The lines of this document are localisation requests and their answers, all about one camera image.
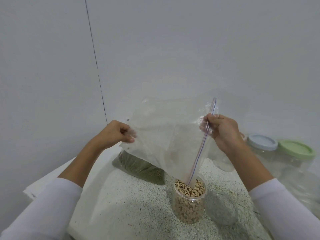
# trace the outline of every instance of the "granite countertop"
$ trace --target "granite countertop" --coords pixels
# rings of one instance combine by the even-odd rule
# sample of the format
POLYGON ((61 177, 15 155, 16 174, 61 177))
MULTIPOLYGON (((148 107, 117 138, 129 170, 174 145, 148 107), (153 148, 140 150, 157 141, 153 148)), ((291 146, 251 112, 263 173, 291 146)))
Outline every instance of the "granite countertop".
MULTIPOLYGON (((119 152, 117 146, 105 150, 90 172, 68 228, 76 240, 270 239, 236 172, 226 173, 209 159, 200 170, 209 189, 236 199, 238 220, 232 226, 222 226, 205 213, 198 223, 189 225, 179 221, 171 209, 172 184, 155 185, 114 168, 111 163, 119 152)), ((35 199, 69 163, 24 192, 35 199)), ((172 178, 166 175, 166 181, 172 178)))

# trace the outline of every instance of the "left hand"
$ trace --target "left hand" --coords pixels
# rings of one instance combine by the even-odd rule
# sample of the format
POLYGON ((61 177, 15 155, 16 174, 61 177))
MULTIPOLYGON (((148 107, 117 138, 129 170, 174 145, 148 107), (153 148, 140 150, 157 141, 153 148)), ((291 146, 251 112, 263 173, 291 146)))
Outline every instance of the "left hand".
POLYGON ((111 121, 92 141, 100 150, 114 146, 119 141, 134 142, 134 138, 125 135, 130 131, 130 126, 117 120, 111 121))

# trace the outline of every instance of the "hand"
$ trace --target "hand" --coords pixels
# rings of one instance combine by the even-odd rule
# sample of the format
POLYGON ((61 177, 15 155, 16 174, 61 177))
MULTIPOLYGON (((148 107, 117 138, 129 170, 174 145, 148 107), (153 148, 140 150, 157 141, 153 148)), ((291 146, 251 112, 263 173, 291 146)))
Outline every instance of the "hand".
POLYGON ((129 125, 113 120, 98 135, 96 135, 92 141, 100 150, 103 151, 117 144, 119 141, 127 143, 134 142, 134 138, 128 136, 128 134, 130 134, 128 133, 130 130, 129 125))
POLYGON ((223 115, 207 114, 204 121, 208 121, 213 130, 212 137, 217 146, 227 156, 234 154, 238 147, 242 147, 245 143, 238 129, 237 121, 223 115))

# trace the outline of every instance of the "blue zipper line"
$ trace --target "blue zipper line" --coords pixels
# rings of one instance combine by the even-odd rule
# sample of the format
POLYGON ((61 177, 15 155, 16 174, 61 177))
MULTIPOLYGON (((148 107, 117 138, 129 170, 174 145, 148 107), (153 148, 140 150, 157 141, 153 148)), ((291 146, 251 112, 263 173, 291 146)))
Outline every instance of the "blue zipper line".
MULTIPOLYGON (((214 106, 213 106, 213 110, 212 110, 212 112, 211 112, 212 115, 214 114, 214 109, 216 108, 216 102, 217 102, 217 99, 214 98, 214 106)), ((195 170, 196 170, 196 167, 197 167, 197 163, 198 163, 198 160, 199 160, 199 158, 200 158, 202 149, 203 149, 203 147, 204 147, 204 145, 205 145, 205 143, 206 143, 206 139, 207 139, 208 132, 209 132, 209 129, 207 129, 207 132, 206 132, 206 134, 205 134, 205 136, 204 136, 204 141, 203 141, 203 144, 202 144, 202 147, 201 147, 199 156, 198 156, 198 158, 197 158, 197 160, 196 160, 196 163, 195 163, 195 166, 194 166, 194 169, 193 169, 193 172, 192 172, 190 181, 188 182, 188 185, 190 184, 190 182, 191 182, 191 180, 192 180, 192 177, 193 177, 193 175, 194 175, 194 173, 195 173, 195 170)))

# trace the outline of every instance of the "plastic bag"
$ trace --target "plastic bag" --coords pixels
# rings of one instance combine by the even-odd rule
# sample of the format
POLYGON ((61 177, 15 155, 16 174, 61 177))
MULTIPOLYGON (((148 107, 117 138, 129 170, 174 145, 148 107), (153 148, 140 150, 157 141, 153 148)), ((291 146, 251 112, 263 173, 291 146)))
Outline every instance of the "plastic bag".
POLYGON ((122 150, 112 161, 116 168, 150 183, 165 185, 165 172, 151 163, 122 150))
POLYGON ((208 156, 207 145, 213 140, 208 135, 208 123, 204 132, 199 128, 208 113, 218 114, 218 100, 212 92, 174 100, 146 98, 129 122, 136 133, 135 141, 120 146, 187 185, 194 185, 208 156))

